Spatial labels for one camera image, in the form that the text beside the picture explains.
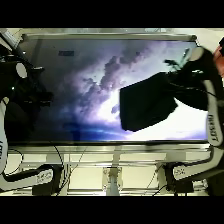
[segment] display screen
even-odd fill
[[[29,135],[31,141],[148,141],[206,139],[205,111],[176,100],[169,117],[137,132],[124,131],[119,90],[169,71],[165,59],[181,61],[195,42],[155,40],[28,40],[26,57],[45,71],[41,81],[54,94]]]

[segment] black fabric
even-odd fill
[[[120,90],[120,118],[124,130],[138,131],[165,120],[177,104],[168,92],[167,74],[157,73],[149,79]]]

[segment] cloudy sky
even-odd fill
[[[151,40],[44,40],[24,44],[42,81],[54,93],[43,108],[33,140],[146,141],[205,139],[206,112],[180,102],[168,119],[138,132],[121,129],[119,89],[168,71],[165,59],[179,62],[195,43]],[[58,56],[60,50],[73,57]]]

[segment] screen frame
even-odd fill
[[[161,41],[184,41],[195,42],[198,40],[196,35],[185,34],[168,34],[168,33],[47,33],[47,34],[24,34],[23,41],[29,39],[46,40],[46,39],[132,39],[132,40],[161,40]],[[98,142],[78,142],[78,141],[10,141],[10,146],[117,146],[117,145],[161,145],[161,144],[206,144],[207,140],[155,140],[155,141],[98,141]]]

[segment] screen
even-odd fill
[[[20,48],[45,71],[41,81],[54,94],[43,107],[31,141],[148,141],[206,139],[205,111],[178,100],[169,117],[137,132],[124,131],[119,116],[119,89],[168,72],[165,59],[181,61],[195,42],[155,40],[26,40]]]

